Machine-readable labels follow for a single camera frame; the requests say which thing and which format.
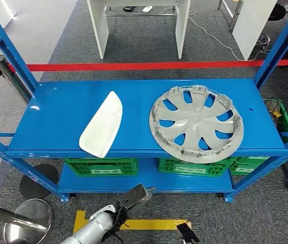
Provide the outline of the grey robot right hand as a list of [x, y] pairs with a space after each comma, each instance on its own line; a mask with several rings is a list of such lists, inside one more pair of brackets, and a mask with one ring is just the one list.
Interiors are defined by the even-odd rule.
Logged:
[[187, 224], [181, 223], [176, 226], [178, 234], [186, 244], [197, 244], [200, 240]]

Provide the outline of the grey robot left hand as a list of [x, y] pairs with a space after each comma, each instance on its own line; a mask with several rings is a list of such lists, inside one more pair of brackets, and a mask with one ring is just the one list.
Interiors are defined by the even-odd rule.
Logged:
[[146, 196], [139, 200], [137, 203], [131, 207], [127, 212], [127, 217], [129, 219], [134, 219], [141, 209], [142, 209], [146, 203], [148, 203], [152, 196], [153, 191], [155, 191], [156, 187], [146, 188]]

